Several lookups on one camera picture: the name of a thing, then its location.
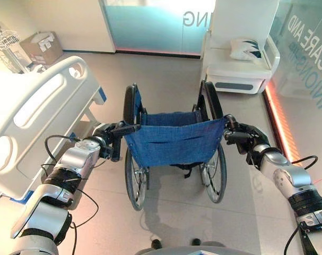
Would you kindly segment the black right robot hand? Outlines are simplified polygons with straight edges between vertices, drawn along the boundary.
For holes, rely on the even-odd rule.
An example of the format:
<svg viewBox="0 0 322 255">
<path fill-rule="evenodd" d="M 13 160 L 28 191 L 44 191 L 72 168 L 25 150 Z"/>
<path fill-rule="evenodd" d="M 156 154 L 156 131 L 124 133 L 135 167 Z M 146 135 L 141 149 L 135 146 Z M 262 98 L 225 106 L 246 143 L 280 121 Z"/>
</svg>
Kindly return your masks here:
<svg viewBox="0 0 322 255">
<path fill-rule="evenodd" d="M 262 156 L 254 148 L 262 145 L 265 145 L 265 149 L 270 147 L 267 136 L 260 129 L 237 121 L 227 121 L 224 138 L 227 145 L 237 146 L 239 154 L 246 154 L 246 162 L 256 168 L 260 168 Z"/>
</svg>

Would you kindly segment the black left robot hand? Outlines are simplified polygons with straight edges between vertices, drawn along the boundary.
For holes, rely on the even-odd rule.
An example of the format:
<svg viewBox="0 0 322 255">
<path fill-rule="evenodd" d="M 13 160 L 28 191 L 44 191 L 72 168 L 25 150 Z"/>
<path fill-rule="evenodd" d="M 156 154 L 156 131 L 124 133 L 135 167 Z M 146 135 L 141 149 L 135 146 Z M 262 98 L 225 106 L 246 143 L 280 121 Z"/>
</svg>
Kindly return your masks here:
<svg viewBox="0 0 322 255">
<path fill-rule="evenodd" d="M 112 162 L 118 162 L 120 159 L 120 148 L 122 135 L 119 135 L 119 129 L 126 125 L 124 121 L 111 124 L 100 124 L 93 131 L 95 140 L 100 144 L 100 157 L 110 158 Z"/>
</svg>

